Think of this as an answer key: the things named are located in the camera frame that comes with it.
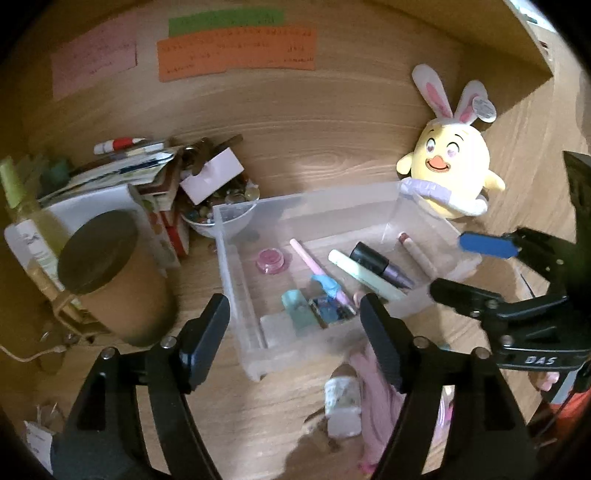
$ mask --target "yellow plush chick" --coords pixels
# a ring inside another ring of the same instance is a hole
[[[489,170],[490,155],[482,135],[470,124],[476,119],[475,97],[487,99],[486,89],[473,80],[464,88],[455,115],[437,73],[427,65],[413,70],[413,80],[437,118],[430,121],[413,152],[396,165],[405,191],[424,196],[437,213],[453,219],[486,212],[483,188],[504,190],[505,183]]]

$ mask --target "clear plastic container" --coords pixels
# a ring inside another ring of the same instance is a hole
[[[309,299],[320,294],[312,272],[293,251],[290,239],[299,240],[328,275],[352,298],[362,285],[327,259],[336,248],[349,255],[362,241],[399,266],[415,289],[387,310],[404,318],[433,303],[429,278],[398,242],[406,232],[437,267],[439,276],[461,281],[480,263],[480,255],[461,251],[458,231],[439,217],[420,197],[400,193],[399,182],[337,187],[254,202],[214,207],[217,253],[225,295],[230,300],[233,333],[248,377],[258,381],[269,372],[300,364],[321,355],[340,355],[365,339],[359,316],[331,325],[286,345],[267,348],[261,317],[281,314],[281,295],[299,288]],[[240,231],[224,222],[249,211]],[[277,275],[265,275],[256,260],[265,248],[279,248],[288,262]]]

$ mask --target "pink marker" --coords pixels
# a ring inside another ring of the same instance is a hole
[[[312,273],[314,275],[326,275],[326,272],[322,270],[322,267],[318,265],[318,263],[316,263],[316,260],[314,260],[310,256],[310,254],[304,249],[304,247],[301,243],[298,242],[298,240],[292,238],[290,240],[290,245],[295,250],[295,253],[297,253],[301,257],[301,259],[306,263],[306,265],[308,265],[308,268],[312,270]],[[342,289],[339,290],[339,292],[337,293],[336,300],[341,305],[349,307],[354,312],[356,311],[353,302],[349,299],[349,297],[345,294],[345,292]]]

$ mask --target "glue stick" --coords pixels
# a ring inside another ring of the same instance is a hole
[[[361,388],[352,366],[337,367],[324,385],[324,415],[330,438],[344,439],[361,433]]]

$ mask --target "pink card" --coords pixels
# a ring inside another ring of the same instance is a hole
[[[137,65],[136,12],[126,12],[63,44],[51,55],[53,98],[78,90]]]
[[[191,201],[198,205],[243,171],[244,167],[234,152],[227,148],[208,161],[199,174],[184,179],[181,187]]]

